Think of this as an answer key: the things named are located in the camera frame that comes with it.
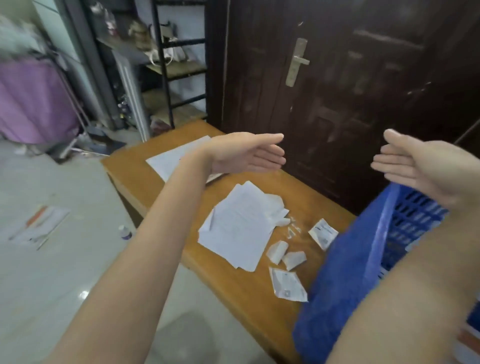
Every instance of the white floor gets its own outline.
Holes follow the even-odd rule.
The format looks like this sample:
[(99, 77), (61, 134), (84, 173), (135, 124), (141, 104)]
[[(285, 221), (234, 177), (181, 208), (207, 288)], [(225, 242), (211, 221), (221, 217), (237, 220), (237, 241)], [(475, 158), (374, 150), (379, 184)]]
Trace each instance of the white floor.
[[(116, 137), (137, 139), (128, 132)], [(98, 158), (77, 157), (59, 166), (45, 155), (17, 156), (15, 148), (0, 141), (0, 228), (41, 204), (72, 210), (38, 251), (0, 244), (1, 362), (38, 363), (80, 307), (83, 292), (90, 291), (127, 244), (119, 237), (118, 226), (132, 230), (133, 226)], [(176, 320), (185, 313), (183, 320)], [(206, 351), (207, 346), (214, 356), (206, 361), (185, 361), (185, 355), (181, 359), (185, 352)], [(273, 363), (183, 266), (175, 276), (147, 362)]]

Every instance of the dark brown door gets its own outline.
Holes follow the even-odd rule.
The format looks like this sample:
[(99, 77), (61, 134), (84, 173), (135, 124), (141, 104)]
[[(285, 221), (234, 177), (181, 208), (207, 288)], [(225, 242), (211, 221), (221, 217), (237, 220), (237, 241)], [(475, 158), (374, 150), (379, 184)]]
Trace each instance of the dark brown door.
[[(480, 55), (468, 53), (479, 11), (466, 0), (231, 0), (222, 128), (284, 133), (285, 170), (359, 213), (386, 184), (369, 168), (384, 129), (454, 141), (480, 115)], [(310, 64), (288, 87), (298, 38)]]

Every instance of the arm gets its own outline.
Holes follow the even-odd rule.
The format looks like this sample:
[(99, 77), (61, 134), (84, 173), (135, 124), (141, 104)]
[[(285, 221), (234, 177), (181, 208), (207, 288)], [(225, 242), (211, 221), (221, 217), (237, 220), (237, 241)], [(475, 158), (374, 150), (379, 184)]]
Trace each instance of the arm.
[(211, 172), (285, 163), (281, 134), (234, 133), (182, 158), (127, 248), (94, 286), (46, 363), (143, 363)]
[(480, 161), (391, 131), (372, 167), (450, 209), (347, 322), (328, 364), (444, 363), (480, 291)]

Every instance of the hand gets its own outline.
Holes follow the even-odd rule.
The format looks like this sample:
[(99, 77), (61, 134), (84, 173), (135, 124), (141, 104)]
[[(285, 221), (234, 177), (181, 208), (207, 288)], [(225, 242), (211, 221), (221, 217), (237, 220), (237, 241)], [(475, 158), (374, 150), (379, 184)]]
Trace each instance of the hand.
[(443, 141), (423, 142), (393, 129), (385, 130), (389, 143), (373, 157), (374, 170), (389, 181), (413, 187), (445, 208), (478, 204), (480, 160)]
[(283, 134), (231, 133), (212, 138), (200, 148), (212, 158), (212, 173), (269, 172), (285, 164)]

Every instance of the wooden desk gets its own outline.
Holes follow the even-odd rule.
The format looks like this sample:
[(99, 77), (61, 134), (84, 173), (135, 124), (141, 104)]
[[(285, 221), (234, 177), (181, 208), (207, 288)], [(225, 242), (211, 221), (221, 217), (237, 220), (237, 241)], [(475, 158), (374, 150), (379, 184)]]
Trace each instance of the wooden desk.
[[(204, 121), (194, 121), (141, 145), (119, 150), (105, 158), (102, 163), (126, 202), (127, 210), (131, 210), (132, 206), (140, 215), (145, 216), (164, 185), (145, 160), (202, 136), (221, 134)], [(287, 227), (275, 228), (268, 245), (285, 240), (290, 245), (289, 251), (305, 252), (307, 262), (295, 271), (306, 289), (314, 280), (325, 256), (308, 235), (308, 230), (318, 220), (325, 218), (330, 225), (342, 232), (355, 216), (282, 170), (268, 174), (242, 173), (223, 176), (210, 183), (202, 197), (200, 209), (183, 250), (182, 263), (210, 287), (275, 360), (300, 363), (291, 334), (300, 303), (275, 297), (268, 272), (268, 267), (274, 265), (265, 254), (255, 272), (250, 273), (240, 268), (234, 269), (225, 259), (197, 242), (197, 231), (212, 208), (224, 199), (237, 183), (248, 180), (265, 193), (280, 195), (285, 207), (290, 210), (290, 216), (295, 218), (301, 228), (301, 233), (290, 240), (287, 240)]]

